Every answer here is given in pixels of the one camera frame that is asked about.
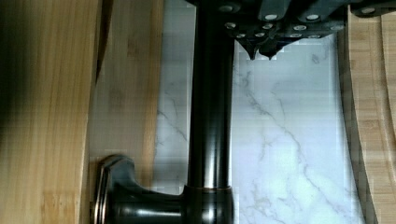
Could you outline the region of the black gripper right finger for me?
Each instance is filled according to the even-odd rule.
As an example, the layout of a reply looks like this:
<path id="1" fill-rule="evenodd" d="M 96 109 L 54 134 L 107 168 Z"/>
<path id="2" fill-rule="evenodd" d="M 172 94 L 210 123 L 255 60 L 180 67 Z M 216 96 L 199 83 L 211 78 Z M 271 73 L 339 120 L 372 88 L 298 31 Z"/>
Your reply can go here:
<path id="1" fill-rule="evenodd" d="M 268 58 L 301 38 L 322 38 L 343 30 L 347 11 L 372 18 L 395 11 L 395 0 L 261 0 L 259 19 L 268 37 L 259 53 Z"/>

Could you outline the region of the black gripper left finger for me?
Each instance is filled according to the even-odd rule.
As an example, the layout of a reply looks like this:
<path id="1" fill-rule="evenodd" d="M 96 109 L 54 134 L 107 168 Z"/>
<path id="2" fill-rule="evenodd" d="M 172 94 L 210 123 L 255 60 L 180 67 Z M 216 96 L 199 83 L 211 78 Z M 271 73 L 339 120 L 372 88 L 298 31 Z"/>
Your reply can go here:
<path id="1" fill-rule="evenodd" d="M 258 19 L 264 0 L 220 0 L 217 5 L 220 23 L 227 35 L 236 40 L 247 52 L 250 60 L 268 37 Z"/>

